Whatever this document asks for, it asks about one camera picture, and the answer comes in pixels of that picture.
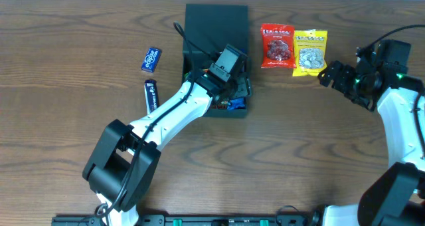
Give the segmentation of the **yellow seeds snack bag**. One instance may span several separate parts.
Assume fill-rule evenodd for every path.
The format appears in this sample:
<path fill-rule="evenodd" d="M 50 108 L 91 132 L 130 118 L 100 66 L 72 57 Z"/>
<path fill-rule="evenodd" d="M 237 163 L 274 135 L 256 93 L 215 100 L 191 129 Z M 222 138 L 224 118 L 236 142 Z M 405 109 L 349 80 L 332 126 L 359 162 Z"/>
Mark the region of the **yellow seeds snack bag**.
<path fill-rule="evenodd" d="M 328 32 L 326 30 L 295 30 L 294 56 L 296 67 L 292 76 L 318 76 L 327 67 L 325 52 Z"/>

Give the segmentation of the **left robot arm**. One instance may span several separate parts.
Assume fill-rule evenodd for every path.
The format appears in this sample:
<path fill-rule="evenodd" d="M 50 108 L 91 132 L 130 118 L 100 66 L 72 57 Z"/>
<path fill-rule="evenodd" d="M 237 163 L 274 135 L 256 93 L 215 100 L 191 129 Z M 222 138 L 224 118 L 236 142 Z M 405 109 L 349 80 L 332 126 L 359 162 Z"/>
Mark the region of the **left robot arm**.
<path fill-rule="evenodd" d="M 101 201 L 95 217 L 105 225 L 135 225 L 136 205 L 149 189 L 163 148 L 211 104 L 233 98 L 247 65 L 246 54 L 226 45 L 207 70 L 194 68 L 156 110 L 129 124 L 109 123 L 82 172 Z"/>

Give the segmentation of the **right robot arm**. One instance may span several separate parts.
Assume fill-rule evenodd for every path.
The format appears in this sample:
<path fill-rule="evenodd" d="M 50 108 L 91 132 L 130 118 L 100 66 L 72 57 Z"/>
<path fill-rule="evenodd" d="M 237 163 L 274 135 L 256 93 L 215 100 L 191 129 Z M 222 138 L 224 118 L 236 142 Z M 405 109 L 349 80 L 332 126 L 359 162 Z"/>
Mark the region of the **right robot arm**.
<path fill-rule="evenodd" d="M 354 205 L 328 205 L 320 225 L 423 225 L 424 83 L 408 75 L 411 45 L 383 40 L 358 49 L 355 67 L 333 61 L 319 74 L 321 85 L 353 104 L 377 111 L 384 125 L 388 169 Z"/>

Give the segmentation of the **Haribo worms candy bag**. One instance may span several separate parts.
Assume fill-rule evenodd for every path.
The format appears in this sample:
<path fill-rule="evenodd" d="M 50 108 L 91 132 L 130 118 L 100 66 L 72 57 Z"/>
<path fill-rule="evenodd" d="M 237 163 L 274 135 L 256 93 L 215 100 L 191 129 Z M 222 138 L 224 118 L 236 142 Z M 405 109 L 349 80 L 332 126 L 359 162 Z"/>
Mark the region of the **Haribo worms candy bag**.
<path fill-rule="evenodd" d="M 207 91 L 207 95 L 211 97 L 211 107 L 218 109 L 228 108 L 232 103 L 230 96 L 234 93 L 233 81 L 225 82 L 218 76 L 213 74 L 210 70 L 186 70 L 183 73 L 183 80 L 193 80 L 193 73 L 195 73 L 195 84 Z"/>

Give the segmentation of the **red dried fruit bag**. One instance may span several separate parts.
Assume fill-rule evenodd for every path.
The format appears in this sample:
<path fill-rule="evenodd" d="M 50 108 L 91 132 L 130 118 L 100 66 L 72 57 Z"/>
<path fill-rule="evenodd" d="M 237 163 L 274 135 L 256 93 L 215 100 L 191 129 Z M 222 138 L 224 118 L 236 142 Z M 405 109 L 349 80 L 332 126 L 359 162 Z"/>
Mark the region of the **red dried fruit bag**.
<path fill-rule="evenodd" d="M 294 27 L 276 23 L 263 23 L 260 30 L 264 53 L 261 67 L 295 68 Z"/>

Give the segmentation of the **blue Oreo cookie pack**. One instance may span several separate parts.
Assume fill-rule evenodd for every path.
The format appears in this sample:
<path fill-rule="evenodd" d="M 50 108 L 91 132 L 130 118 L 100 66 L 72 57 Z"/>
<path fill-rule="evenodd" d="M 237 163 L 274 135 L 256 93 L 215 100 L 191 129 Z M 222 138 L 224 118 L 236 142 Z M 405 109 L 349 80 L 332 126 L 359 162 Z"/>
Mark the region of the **blue Oreo cookie pack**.
<path fill-rule="evenodd" d="M 239 110 L 246 108 L 245 98 L 236 98 L 228 101 L 227 110 Z"/>

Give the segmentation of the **dark green hinged box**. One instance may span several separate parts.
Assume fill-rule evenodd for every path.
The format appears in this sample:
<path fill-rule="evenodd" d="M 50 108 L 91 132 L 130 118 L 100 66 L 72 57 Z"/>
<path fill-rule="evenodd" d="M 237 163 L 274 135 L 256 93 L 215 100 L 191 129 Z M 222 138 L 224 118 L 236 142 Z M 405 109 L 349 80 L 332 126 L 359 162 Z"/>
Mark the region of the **dark green hinged box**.
<path fill-rule="evenodd" d="M 249 53 L 249 24 L 247 5 L 203 5 L 186 4 L 185 34 L 189 41 L 210 56 L 224 50 L 230 44 L 246 55 Z M 201 50 L 192 47 L 195 66 L 207 69 L 211 58 Z M 191 70 L 188 59 L 189 52 L 183 42 L 183 73 Z M 246 108 L 227 110 L 210 107 L 205 117 L 215 118 L 245 118 L 248 114 L 248 98 L 245 98 Z"/>

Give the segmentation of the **Dairy Milk chocolate bar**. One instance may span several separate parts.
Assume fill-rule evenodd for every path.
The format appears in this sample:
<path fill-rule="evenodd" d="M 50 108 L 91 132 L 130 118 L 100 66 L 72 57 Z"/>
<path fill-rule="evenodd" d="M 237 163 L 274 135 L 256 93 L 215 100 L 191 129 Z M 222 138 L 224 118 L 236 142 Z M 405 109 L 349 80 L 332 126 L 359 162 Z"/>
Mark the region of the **Dairy Milk chocolate bar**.
<path fill-rule="evenodd" d="M 160 106 L 157 82 L 154 79 L 146 80 L 144 82 L 144 91 L 147 113 L 151 114 Z"/>

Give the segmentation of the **blue Eclipse mints box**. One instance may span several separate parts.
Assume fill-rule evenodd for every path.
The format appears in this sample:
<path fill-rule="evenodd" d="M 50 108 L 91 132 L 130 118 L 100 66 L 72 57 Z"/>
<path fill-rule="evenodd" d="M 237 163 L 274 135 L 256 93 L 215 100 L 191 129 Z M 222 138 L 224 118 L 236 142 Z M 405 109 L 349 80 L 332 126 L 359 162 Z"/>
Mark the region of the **blue Eclipse mints box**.
<path fill-rule="evenodd" d="M 157 67 L 162 50 L 154 47 L 149 47 L 145 58 L 143 59 L 141 70 L 153 73 Z"/>

